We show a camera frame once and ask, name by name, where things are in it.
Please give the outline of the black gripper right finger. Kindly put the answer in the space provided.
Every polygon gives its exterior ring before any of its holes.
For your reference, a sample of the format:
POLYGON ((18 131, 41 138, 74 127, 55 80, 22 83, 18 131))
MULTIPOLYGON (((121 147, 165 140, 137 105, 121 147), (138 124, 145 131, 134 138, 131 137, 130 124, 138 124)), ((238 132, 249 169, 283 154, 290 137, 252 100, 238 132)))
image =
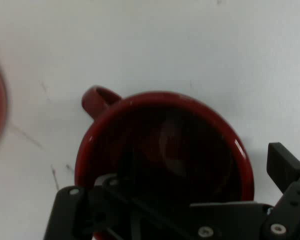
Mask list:
POLYGON ((300 240, 300 161, 281 143, 269 143, 266 171, 282 197, 262 225, 262 238, 300 240))

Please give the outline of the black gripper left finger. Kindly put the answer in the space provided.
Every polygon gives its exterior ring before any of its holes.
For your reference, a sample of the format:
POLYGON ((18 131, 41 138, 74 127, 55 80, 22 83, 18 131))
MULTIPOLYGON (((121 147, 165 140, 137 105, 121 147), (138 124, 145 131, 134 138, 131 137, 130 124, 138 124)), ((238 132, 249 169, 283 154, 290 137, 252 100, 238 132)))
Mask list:
POLYGON ((196 240, 197 231, 166 202, 110 178, 91 190, 68 186, 55 196, 46 240, 196 240))

